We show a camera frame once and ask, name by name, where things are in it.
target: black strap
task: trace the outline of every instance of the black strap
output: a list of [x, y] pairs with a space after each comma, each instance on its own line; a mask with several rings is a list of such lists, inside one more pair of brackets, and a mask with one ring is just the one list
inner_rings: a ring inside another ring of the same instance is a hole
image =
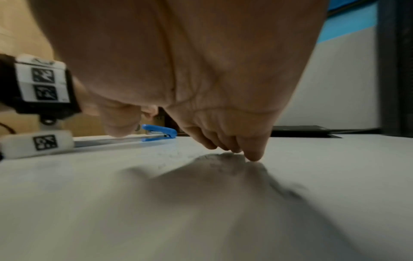
[[0, 54], [0, 102], [19, 114], [38, 114], [41, 118], [62, 120], [76, 113], [80, 107], [73, 89], [72, 75], [65, 70], [70, 103], [24, 101], [17, 82], [15, 58]]

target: white wall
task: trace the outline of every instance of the white wall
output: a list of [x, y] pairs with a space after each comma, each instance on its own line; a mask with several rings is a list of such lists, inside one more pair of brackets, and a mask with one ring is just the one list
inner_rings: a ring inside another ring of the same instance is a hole
[[276, 125], [379, 127], [376, 27], [317, 44]]

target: white tag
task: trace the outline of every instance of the white tag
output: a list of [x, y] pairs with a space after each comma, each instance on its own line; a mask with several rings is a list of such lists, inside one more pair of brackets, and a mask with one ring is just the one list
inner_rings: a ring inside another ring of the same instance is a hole
[[66, 70], [66, 64], [64, 62], [50, 61], [50, 60], [46, 60], [46, 59], [39, 58], [39, 57], [29, 55], [29, 54], [21, 54], [17, 56], [16, 61], [18, 63], [33, 64], [33, 65], [38, 65], [38, 66], [52, 67], [56, 69]]
[[63, 69], [17, 63], [15, 67], [24, 101], [70, 103]]

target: wristband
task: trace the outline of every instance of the wristband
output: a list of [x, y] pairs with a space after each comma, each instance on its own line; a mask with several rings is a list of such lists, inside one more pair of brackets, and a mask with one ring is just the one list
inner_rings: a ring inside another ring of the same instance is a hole
[[0, 102], [47, 125], [81, 112], [66, 65], [32, 55], [0, 55]]

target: blue clip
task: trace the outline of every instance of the blue clip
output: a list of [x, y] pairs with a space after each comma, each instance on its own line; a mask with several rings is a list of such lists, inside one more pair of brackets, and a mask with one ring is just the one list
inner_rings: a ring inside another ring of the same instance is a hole
[[156, 125], [143, 124], [142, 129], [147, 130], [150, 133], [157, 132], [157, 133], [163, 133], [165, 135], [165, 137], [143, 138], [142, 141], [166, 140], [166, 139], [175, 138], [178, 135], [178, 133], [174, 129], [156, 126]]

